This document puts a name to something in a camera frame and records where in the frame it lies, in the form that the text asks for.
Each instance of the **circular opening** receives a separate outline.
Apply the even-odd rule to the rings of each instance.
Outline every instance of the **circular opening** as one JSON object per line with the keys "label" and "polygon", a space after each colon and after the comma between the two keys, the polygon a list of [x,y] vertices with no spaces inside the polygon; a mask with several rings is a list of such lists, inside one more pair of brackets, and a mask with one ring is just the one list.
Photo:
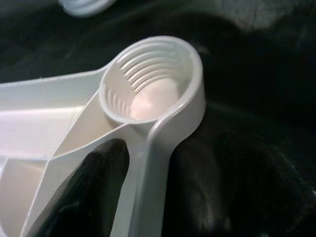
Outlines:
{"label": "circular opening", "polygon": [[113,60],[101,80],[100,102],[116,121],[151,122],[176,106],[199,80],[201,62],[188,43],[153,37],[130,46]]}

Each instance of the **ribbed inner wall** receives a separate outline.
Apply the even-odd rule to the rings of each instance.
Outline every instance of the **ribbed inner wall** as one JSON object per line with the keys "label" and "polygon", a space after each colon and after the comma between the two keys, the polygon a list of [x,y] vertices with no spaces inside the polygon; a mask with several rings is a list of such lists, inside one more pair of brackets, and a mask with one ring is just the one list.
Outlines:
{"label": "ribbed inner wall", "polygon": [[[149,42],[133,47],[117,63],[136,95],[154,81],[179,81],[183,77],[174,45],[168,42]],[[123,100],[108,87],[105,93],[113,112],[130,117],[130,107]]]}
{"label": "ribbed inner wall", "polygon": [[124,103],[110,88],[105,86],[105,94],[110,109],[121,116],[129,117],[130,107]]}

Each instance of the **plastic rim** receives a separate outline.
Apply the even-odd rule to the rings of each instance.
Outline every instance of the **plastic rim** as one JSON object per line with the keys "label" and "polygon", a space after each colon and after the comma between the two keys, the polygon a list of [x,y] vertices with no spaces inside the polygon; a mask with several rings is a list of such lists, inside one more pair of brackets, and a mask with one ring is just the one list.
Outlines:
{"label": "plastic rim", "polygon": [[202,62],[201,62],[200,57],[199,57],[198,53],[196,52],[196,50],[186,41],[179,39],[179,38],[176,38],[176,37],[157,36],[157,37],[150,37],[147,39],[143,39],[141,41],[138,41],[135,44],[132,44],[131,46],[129,46],[128,48],[123,50],[118,56],[116,56],[115,59],[109,64],[109,67],[107,68],[107,70],[105,71],[105,73],[102,76],[102,79],[100,82],[100,87],[99,87],[99,93],[98,93],[99,94],[99,101],[100,101],[100,105],[101,105],[103,111],[111,119],[113,119],[117,122],[120,122],[120,123],[142,124],[142,123],[150,123],[150,122],[157,121],[160,117],[163,116],[163,115],[160,115],[156,118],[141,119],[141,120],[135,120],[133,118],[123,117],[123,116],[120,116],[120,115],[114,113],[108,107],[107,102],[105,100],[106,95],[105,95],[104,80],[105,80],[107,72],[111,68],[112,64],[115,63],[118,58],[121,58],[122,55],[124,55],[130,49],[132,49],[136,46],[139,46],[140,44],[152,42],[152,41],[156,41],[156,40],[164,40],[164,41],[183,45],[184,47],[186,47],[190,51],[190,58],[191,58],[191,62],[193,64],[193,72],[192,72],[192,76],[191,76],[191,80],[190,80],[190,83],[188,85],[188,88],[183,93],[183,95],[178,99],[178,101],[176,103],[174,103],[171,107],[169,107],[163,115],[168,114],[168,113],[172,113],[173,111],[176,111],[176,110],[181,110],[183,108],[183,106],[187,105],[191,101],[193,96],[197,93],[199,85],[202,81]]}

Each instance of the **black fabric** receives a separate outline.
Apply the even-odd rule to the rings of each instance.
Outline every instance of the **black fabric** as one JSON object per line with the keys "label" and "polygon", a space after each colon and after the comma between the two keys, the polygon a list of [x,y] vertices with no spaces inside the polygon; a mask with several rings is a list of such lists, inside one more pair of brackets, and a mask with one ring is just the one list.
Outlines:
{"label": "black fabric", "polygon": [[12,4],[0,11],[0,80],[94,70],[137,40],[181,37],[202,58],[207,108],[171,158],[162,235],[315,236],[315,9],[118,0],[76,19],[54,3]]}

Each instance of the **dark fabric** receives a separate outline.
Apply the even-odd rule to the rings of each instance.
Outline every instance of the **dark fabric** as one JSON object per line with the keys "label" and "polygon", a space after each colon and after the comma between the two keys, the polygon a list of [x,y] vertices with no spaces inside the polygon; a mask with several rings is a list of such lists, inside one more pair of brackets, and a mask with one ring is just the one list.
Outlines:
{"label": "dark fabric", "polygon": [[207,108],[171,158],[163,236],[316,236],[314,0],[118,0],[89,19],[17,3],[0,18],[1,82],[94,70],[148,36],[190,42]]}

